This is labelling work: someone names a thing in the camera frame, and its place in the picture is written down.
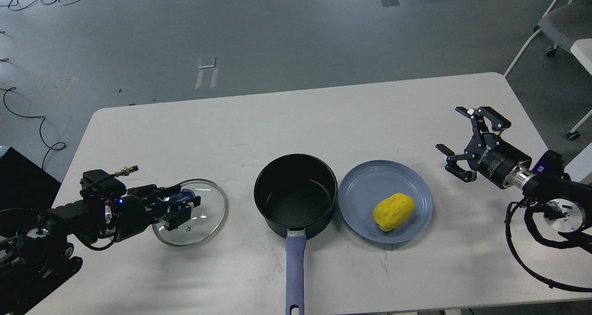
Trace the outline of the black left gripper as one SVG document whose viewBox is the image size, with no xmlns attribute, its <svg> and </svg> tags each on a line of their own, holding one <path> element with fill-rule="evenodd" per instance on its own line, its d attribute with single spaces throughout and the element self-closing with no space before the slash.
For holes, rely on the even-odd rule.
<svg viewBox="0 0 592 315">
<path fill-rule="evenodd" d="M 144 232 L 162 217 L 164 229 L 175 230 L 188 222 L 192 209 L 200 205 L 201 198 L 196 198 L 194 191 L 183 189 L 181 185 L 158 187 L 150 184 L 130 188 L 127 195 L 115 203 L 117 233 L 114 240 L 124 241 Z"/>
</svg>

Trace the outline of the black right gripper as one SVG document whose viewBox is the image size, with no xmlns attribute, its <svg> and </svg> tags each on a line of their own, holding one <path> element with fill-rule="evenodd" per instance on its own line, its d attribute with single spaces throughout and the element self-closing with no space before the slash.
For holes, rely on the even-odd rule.
<svg viewBox="0 0 592 315">
<path fill-rule="evenodd" d="M 512 170 L 516 166 L 526 169 L 531 166 L 531 157 L 501 138 L 512 126 L 511 121 L 490 106 L 476 109 L 457 106 L 455 110 L 471 121 L 472 136 L 464 154 L 436 144 L 435 148 L 446 155 L 445 170 L 465 183 L 475 181 L 477 171 L 500 189 L 509 188 Z M 461 168 L 459 161 L 468 161 L 471 170 Z"/>
</svg>

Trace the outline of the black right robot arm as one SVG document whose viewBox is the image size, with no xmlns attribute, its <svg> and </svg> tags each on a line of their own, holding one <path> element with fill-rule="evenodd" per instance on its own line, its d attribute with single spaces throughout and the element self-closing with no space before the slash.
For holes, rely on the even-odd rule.
<svg viewBox="0 0 592 315">
<path fill-rule="evenodd" d="M 455 110 L 471 121 L 472 135 L 461 154 L 436 145 L 446 157 L 445 170 L 465 183 L 481 174 L 500 189 L 520 189 L 522 199 L 509 203 L 504 220 L 506 243 L 516 262 L 551 289 L 591 292 L 589 287 L 559 283 L 530 269 L 518 255 L 511 232 L 512 218 L 523 208 L 527 231 L 540 245 L 590 253 L 591 235 L 586 231 L 591 228 L 591 186 L 571 180 L 562 156 L 553 150 L 546 151 L 531 169 L 531 157 L 501 138 L 511 122 L 490 106 Z"/>
</svg>

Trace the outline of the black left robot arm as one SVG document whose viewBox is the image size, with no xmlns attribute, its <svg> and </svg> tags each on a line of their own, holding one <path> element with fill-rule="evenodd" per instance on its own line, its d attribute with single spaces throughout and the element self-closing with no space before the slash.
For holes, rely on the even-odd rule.
<svg viewBox="0 0 592 315">
<path fill-rule="evenodd" d="M 27 212 L 35 223 L 21 226 L 1 242 L 1 313 L 23 315 L 54 292 L 83 265 L 73 256 L 73 235 L 87 249 L 104 251 L 162 222 L 167 231 L 191 219 L 201 197 L 180 184 L 126 188 L 118 180 L 137 166 L 118 172 L 88 170 L 80 180 L 81 200 L 55 208 L 8 208 Z"/>
</svg>

